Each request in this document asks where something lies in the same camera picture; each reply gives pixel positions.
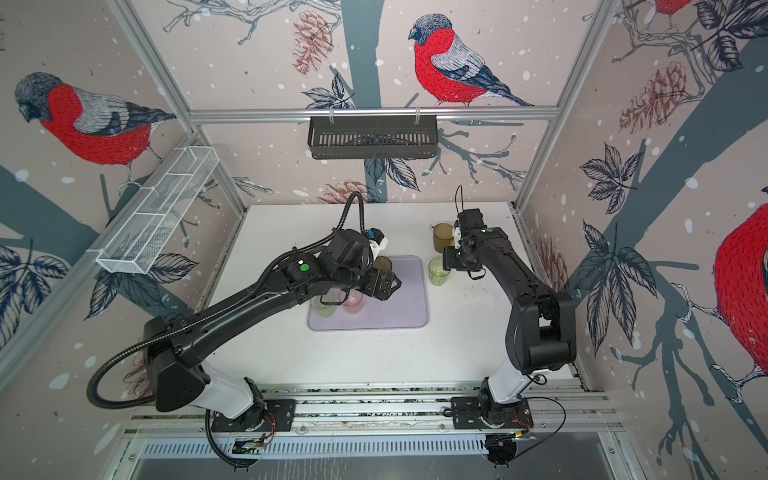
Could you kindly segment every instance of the black cable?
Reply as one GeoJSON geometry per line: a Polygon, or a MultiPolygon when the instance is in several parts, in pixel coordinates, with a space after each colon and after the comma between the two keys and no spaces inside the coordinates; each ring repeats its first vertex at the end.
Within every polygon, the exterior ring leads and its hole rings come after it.
{"type": "Polygon", "coordinates": [[[458,215],[458,202],[456,201],[456,195],[458,195],[458,191],[462,191],[462,212],[464,211],[464,187],[459,185],[456,187],[456,192],[453,194],[453,204],[456,206],[456,214],[458,215]]]}
{"type": "Polygon", "coordinates": [[[331,241],[331,239],[333,238],[333,235],[336,234],[336,231],[344,227],[344,223],[346,222],[346,216],[349,213],[349,208],[352,206],[352,202],[355,198],[357,198],[360,203],[360,227],[361,229],[365,228],[365,222],[364,222],[364,217],[362,213],[362,209],[363,209],[362,195],[359,192],[355,192],[354,194],[349,195],[349,198],[347,198],[346,205],[344,205],[344,211],[342,212],[341,218],[339,219],[339,224],[330,235],[314,243],[311,243],[306,247],[302,247],[296,250],[291,250],[290,252],[285,252],[279,255],[276,259],[272,260],[269,265],[267,265],[267,267],[261,273],[261,276],[259,277],[259,279],[253,285],[247,287],[245,290],[241,292],[240,298],[237,301],[231,303],[228,306],[225,306],[221,310],[217,310],[216,312],[210,313],[190,323],[189,325],[178,328],[168,333],[164,333],[162,335],[154,336],[149,340],[139,342],[133,346],[129,346],[122,352],[118,353],[117,355],[107,360],[104,363],[104,365],[100,366],[96,370],[96,372],[94,372],[94,375],[91,377],[91,380],[88,382],[88,386],[85,389],[85,396],[86,398],[88,398],[88,401],[94,406],[97,406],[101,409],[109,409],[109,410],[130,409],[136,406],[147,405],[148,403],[152,402],[154,400],[154,397],[151,394],[147,396],[143,396],[139,399],[132,399],[132,400],[120,400],[120,401],[107,400],[98,394],[98,384],[101,381],[101,379],[104,377],[104,375],[106,375],[106,373],[109,370],[111,370],[112,367],[117,365],[121,360],[126,359],[127,357],[147,348],[148,346],[163,342],[164,340],[170,339],[174,336],[178,336],[184,333],[185,331],[189,331],[196,325],[202,322],[205,322],[215,316],[218,316],[221,313],[231,310],[234,307],[243,303],[244,301],[248,300],[255,292],[257,292],[264,285],[267,277],[270,275],[270,273],[272,273],[272,270],[274,270],[275,266],[277,266],[278,263],[282,262],[283,260],[290,257],[294,253],[306,252],[308,250],[312,250],[314,248],[319,247],[320,245],[323,245],[331,241]]]}
{"type": "Polygon", "coordinates": [[[550,402],[555,402],[555,403],[557,403],[557,404],[560,406],[560,408],[561,408],[561,409],[563,409],[563,421],[562,421],[562,422],[560,422],[560,426],[558,426],[558,427],[555,429],[555,431],[554,431],[554,432],[552,432],[552,434],[551,434],[551,435],[549,435],[549,436],[548,436],[546,439],[543,439],[543,440],[539,441],[538,443],[536,443],[536,445],[533,445],[531,448],[529,448],[529,449],[527,449],[527,450],[524,450],[524,451],[523,451],[523,453],[519,453],[519,454],[517,454],[517,455],[515,456],[515,460],[517,460],[517,459],[518,459],[518,458],[520,458],[521,456],[525,455],[526,453],[528,453],[528,452],[530,452],[531,450],[535,449],[536,447],[538,447],[538,446],[539,446],[539,445],[541,445],[542,443],[544,443],[544,442],[546,442],[547,440],[549,440],[549,439],[551,439],[552,437],[554,437],[554,434],[555,434],[555,433],[557,433],[557,432],[560,432],[560,429],[562,429],[562,428],[563,428],[563,425],[565,425],[565,417],[566,417],[566,413],[565,413],[565,407],[563,406],[563,404],[562,404],[562,403],[558,402],[558,401],[557,401],[557,400],[555,400],[555,399],[551,399],[551,398],[549,398],[549,397],[546,397],[546,396],[529,396],[529,397],[525,397],[525,398],[526,398],[526,399],[528,399],[528,400],[530,400],[530,399],[542,399],[542,400],[549,400],[550,402]]]}
{"type": "Polygon", "coordinates": [[[251,458],[231,458],[227,456],[226,453],[222,452],[218,445],[216,445],[216,441],[214,440],[214,434],[210,431],[210,410],[205,410],[205,437],[208,439],[208,445],[210,445],[210,449],[214,451],[217,457],[224,460],[226,463],[228,463],[230,466],[234,467],[235,470],[238,468],[245,468],[246,470],[253,465],[254,463],[258,462],[259,459],[251,459],[251,458]]]}

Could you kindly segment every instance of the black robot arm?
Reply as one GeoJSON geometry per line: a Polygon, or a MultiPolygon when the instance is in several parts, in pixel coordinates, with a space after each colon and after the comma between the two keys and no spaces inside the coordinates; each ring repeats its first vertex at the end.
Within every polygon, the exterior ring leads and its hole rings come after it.
{"type": "Polygon", "coordinates": [[[575,302],[567,293],[556,293],[531,272],[512,248],[504,231],[487,227],[478,209],[464,210],[456,226],[459,248],[446,247],[443,267],[469,272],[488,269],[512,305],[505,345],[512,365],[523,374],[556,370],[576,360],[575,302]],[[539,317],[549,320],[539,326],[539,317]]]}

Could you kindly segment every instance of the bullfinch illustration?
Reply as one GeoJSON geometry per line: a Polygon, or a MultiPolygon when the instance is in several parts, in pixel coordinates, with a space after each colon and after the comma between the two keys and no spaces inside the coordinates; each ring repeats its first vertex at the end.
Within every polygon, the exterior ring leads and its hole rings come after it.
{"type": "Polygon", "coordinates": [[[131,179],[131,162],[151,151],[149,140],[159,124],[176,118],[115,95],[92,94],[44,72],[24,77],[15,96],[24,119],[40,120],[73,154],[95,164],[125,165],[128,180],[120,191],[138,185],[131,179]]]}
{"type": "Polygon", "coordinates": [[[507,98],[518,105],[531,106],[515,97],[493,75],[485,60],[464,45],[445,15],[432,13],[416,20],[408,39],[415,41],[416,77],[437,98],[435,106],[447,101],[469,106],[471,101],[483,97],[507,98]]]}
{"type": "Polygon", "coordinates": [[[684,322],[690,320],[692,309],[714,316],[752,356],[755,366],[741,380],[722,366],[711,366],[733,384],[736,396],[729,400],[742,403],[744,385],[768,376],[768,204],[725,237],[715,256],[714,276],[716,308],[698,306],[690,300],[685,286],[672,285],[683,291],[688,302],[688,313],[681,318],[684,322]]]}

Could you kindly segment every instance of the brown glass cup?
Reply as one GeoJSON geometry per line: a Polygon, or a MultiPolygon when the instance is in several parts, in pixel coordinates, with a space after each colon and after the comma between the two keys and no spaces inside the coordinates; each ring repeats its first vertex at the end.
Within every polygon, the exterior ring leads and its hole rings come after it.
{"type": "Polygon", "coordinates": [[[453,246],[453,227],[449,223],[438,223],[432,231],[432,243],[435,251],[442,253],[442,249],[453,246]]]}

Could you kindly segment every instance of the tabletop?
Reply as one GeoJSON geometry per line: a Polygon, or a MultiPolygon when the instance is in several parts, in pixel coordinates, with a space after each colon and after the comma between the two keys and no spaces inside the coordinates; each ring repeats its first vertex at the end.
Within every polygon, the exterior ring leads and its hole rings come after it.
{"type": "MultiPolygon", "coordinates": [[[[479,208],[485,224],[500,227],[516,253],[528,255],[505,202],[466,203],[479,208]]],[[[338,224],[343,205],[252,206],[238,233],[211,303],[257,280],[275,257],[319,240],[338,224]]],[[[416,255],[426,266],[439,257],[432,228],[456,219],[453,203],[366,204],[366,228],[380,229],[389,244],[382,255],[416,255]]],[[[359,228],[352,205],[346,227],[359,228]]],[[[309,302],[285,310],[222,345],[208,361],[257,384],[303,388],[334,386],[450,386],[479,382],[507,356],[504,336],[511,306],[492,275],[470,280],[452,271],[442,286],[429,281],[429,321],[418,329],[315,332],[307,326],[309,302]]],[[[566,366],[550,378],[571,378],[566,366]]]]}

